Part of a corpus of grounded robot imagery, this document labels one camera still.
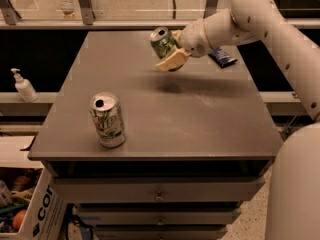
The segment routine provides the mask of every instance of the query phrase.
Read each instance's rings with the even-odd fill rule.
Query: can top
[[[150,35],[150,41],[157,42],[160,41],[162,38],[167,36],[169,32],[167,27],[158,27],[156,28]]]
[[[90,102],[91,107],[97,111],[107,111],[117,104],[117,98],[109,92],[96,94]]]

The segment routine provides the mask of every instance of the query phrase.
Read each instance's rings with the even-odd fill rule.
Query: hand sanitizer bottle
[[[24,79],[20,74],[17,73],[20,71],[20,69],[13,68],[11,69],[11,71],[14,74],[13,76],[16,80],[15,87],[21,95],[22,99],[25,102],[35,101],[38,98],[39,94],[36,93],[30,81],[28,79]]]

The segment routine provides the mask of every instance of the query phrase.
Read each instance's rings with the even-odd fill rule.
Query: drawer
[[[210,204],[121,204],[79,207],[77,214],[89,225],[226,225],[232,224],[241,210],[216,208]]]
[[[214,240],[221,239],[225,227],[96,227],[95,235],[99,240]]]
[[[55,179],[53,188],[70,203],[249,201],[264,178]]]

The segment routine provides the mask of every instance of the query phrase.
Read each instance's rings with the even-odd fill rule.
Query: floor
[[[12,0],[19,13],[26,19],[63,19],[59,8],[60,0]],[[101,19],[196,19],[202,17],[206,0],[175,0],[176,15],[173,14],[173,0],[102,0],[97,4]],[[231,0],[219,0],[218,9],[230,6]],[[75,3],[74,16],[67,20],[80,19],[80,11]],[[242,205],[242,215],[233,225],[228,226],[228,233],[223,240],[258,240],[264,239],[266,210],[268,205],[271,169],[266,173],[266,184],[250,201]],[[66,239],[61,233],[60,240]],[[69,239],[80,240],[79,228],[70,225]]]

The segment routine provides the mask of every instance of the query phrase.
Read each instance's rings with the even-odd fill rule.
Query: dresser
[[[29,159],[100,240],[221,239],[264,184],[282,139],[236,47],[221,69],[159,72],[151,31],[89,32]],[[127,140],[99,143],[89,101],[121,102]]]

